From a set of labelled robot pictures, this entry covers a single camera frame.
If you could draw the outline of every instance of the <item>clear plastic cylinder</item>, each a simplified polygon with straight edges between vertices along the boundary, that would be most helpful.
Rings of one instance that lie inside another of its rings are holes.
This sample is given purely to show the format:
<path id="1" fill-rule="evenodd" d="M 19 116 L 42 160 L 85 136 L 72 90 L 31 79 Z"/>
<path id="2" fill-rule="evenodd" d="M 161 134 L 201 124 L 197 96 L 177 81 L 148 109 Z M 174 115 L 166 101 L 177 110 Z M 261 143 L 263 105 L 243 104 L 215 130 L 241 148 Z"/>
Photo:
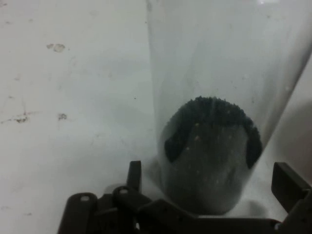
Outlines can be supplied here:
<path id="1" fill-rule="evenodd" d="M 164 192 L 197 214 L 239 200 L 310 56 L 311 0 L 147 0 Z"/>

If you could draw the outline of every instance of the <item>black plastic bracket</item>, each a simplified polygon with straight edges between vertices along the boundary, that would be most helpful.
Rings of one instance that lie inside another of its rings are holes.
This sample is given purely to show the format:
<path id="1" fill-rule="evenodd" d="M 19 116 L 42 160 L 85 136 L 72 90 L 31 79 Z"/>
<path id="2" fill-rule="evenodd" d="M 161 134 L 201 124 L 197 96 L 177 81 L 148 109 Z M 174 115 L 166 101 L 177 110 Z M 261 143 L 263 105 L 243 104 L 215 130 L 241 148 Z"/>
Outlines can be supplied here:
<path id="1" fill-rule="evenodd" d="M 130 163 L 127 183 L 97 199 L 71 196 L 58 234 L 312 234 L 311 187 L 286 163 L 275 163 L 272 192 L 289 215 L 261 218 L 198 218 L 165 200 L 140 193 L 141 162 Z"/>

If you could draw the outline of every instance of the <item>white background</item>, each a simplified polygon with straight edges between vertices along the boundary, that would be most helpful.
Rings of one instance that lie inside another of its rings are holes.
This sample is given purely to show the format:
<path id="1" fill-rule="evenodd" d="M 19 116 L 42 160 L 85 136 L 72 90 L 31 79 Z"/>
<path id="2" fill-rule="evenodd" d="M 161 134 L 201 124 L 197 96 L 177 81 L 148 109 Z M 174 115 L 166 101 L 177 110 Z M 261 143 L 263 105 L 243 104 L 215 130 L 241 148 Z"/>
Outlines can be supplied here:
<path id="1" fill-rule="evenodd" d="M 274 161 L 312 183 L 311 76 L 312 62 L 228 215 L 285 217 Z M 163 197 L 152 103 L 143 0 L 0 0 L 0 233 L 56 233 L 70 195 L 111 191 L 130 160 L 144 194 Z"/>

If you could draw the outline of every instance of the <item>dark pellet pile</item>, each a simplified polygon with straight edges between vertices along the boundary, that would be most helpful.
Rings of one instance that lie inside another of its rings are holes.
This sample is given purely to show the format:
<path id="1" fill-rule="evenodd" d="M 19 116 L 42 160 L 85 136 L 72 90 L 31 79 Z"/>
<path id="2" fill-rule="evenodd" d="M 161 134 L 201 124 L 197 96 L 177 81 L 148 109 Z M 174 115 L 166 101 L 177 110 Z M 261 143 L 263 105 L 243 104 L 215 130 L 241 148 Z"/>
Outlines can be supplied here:
<path id="1" fill-rule="evenodd" d="M 172 117 L 167 126 L 172 123 L 176 130 L 164 143 L 166 157 L 170 162 L 178 159 L 185 149 L 189 134 L 196 126 L 211 125 L 224 128 L 243 126 L 248 136 L 246 163 L 251 168 L 262 152 L 259 131 L 253 121 L 246 116 L 237 105 L 215 97 L 197 97 L 183 105 Z"/>

